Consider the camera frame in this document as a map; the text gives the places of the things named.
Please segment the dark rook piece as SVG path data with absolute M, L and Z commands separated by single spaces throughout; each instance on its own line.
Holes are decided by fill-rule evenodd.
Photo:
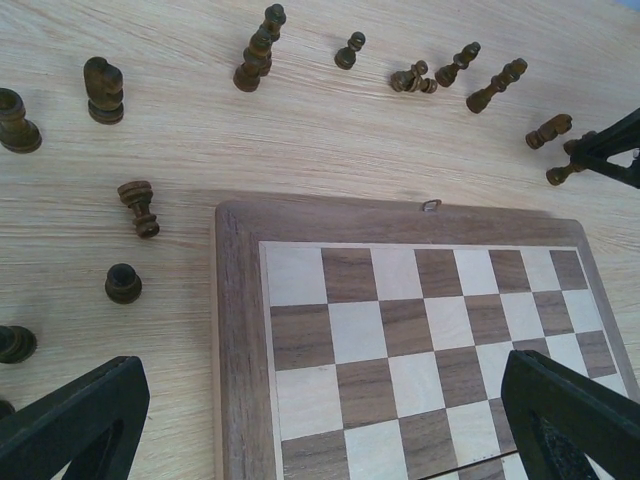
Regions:
M 563 184 L 570 175 L 574 173 L 581 173 L 585 170 L 585 167 L 569 163 L 561 167 L 553 167 L 546 171 L 546 179 L 552 186 L 559 186 Z

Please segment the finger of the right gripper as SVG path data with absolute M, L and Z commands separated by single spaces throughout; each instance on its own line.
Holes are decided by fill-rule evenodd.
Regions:
M 639 188 L 639 160 L 628 167 L 611 163 L 609 158 L 639 148 L 639 109 L 601 132 L 580 140 L 570 162 L 628 186 Z

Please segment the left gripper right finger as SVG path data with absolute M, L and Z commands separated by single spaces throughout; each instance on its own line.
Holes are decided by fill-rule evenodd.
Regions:
M 530 479 L 639 477 L 639 404 L 533 350 L 509 353 L 501 400 Z

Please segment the dark king piece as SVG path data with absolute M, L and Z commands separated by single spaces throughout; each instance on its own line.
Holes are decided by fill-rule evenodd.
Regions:
M 487 87 L 472 93 L 466 99 L 466 106 L 475 114 L 481 113 L 496 94 L 504 92 L 510 84 L 517 82 L 527 68 L 528 63 L 522 58 L 507 63 L 500 73 L 491 78 Z

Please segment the dark knight piece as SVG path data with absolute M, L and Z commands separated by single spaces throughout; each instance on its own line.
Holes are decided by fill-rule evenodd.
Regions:
M 525 142 L 531 149 L 539 149 L 547 142 L 567 133 L 572 128 L 573 118 L 569 114 L 558 114 L 543 123 L 538 129 L 525 135 Z

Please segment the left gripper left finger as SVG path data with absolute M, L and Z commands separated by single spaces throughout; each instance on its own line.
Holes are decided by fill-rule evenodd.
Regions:
M 141 360 L 109 360 L 1 420 L 1 477 L 128 478 L 149 401 Z

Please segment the dark bishop piece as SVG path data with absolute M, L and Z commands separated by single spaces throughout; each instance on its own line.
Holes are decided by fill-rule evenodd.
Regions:
M 569 141 L 566 141 L 563 144 L 563 150 L 564 152 L 568 155 L 571 156 L 574 151 L 576 150 L 576 148 L 583 143 L 586 140 L 591 139 L 593 136 L 595 136 L 597 134 L 596 131 L 588 131 L 587 133 L 585 133 L 581 138 L 577 138 L 577 139 L 572 139 Z

